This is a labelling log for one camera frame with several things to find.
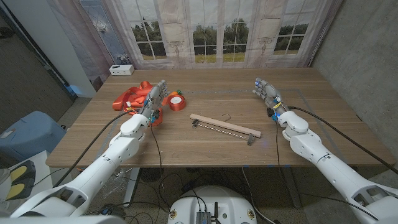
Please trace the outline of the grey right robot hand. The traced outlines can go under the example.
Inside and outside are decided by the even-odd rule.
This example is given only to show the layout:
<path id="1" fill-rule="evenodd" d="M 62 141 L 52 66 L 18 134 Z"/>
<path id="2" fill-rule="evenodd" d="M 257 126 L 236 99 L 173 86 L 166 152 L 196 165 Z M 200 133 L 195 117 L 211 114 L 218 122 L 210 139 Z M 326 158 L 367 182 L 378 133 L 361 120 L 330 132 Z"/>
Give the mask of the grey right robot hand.
<path id="1" fill-rule="evenodd" d="M 269 82 L 256 78 L 255 87 L 252 91 L 255 95 L 264 100 L 266 106 L 277 116 L 287 112 L 288 106 L 283 102 L 280 92 Z"/>

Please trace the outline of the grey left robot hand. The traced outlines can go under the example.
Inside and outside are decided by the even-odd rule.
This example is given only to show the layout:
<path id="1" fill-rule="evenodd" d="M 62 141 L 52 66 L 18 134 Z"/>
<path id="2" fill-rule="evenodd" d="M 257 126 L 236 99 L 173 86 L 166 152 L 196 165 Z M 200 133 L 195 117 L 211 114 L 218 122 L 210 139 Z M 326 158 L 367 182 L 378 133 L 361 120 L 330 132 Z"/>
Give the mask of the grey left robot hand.
<path id="1" fill-rule="evenodd" d="M 161 80 L 152 87 L 144 100 L 144 106 L 139 110 L 139 114 L 149 119 L 159 119 L 162 102 L 168 95 L 167 82 Z"/>

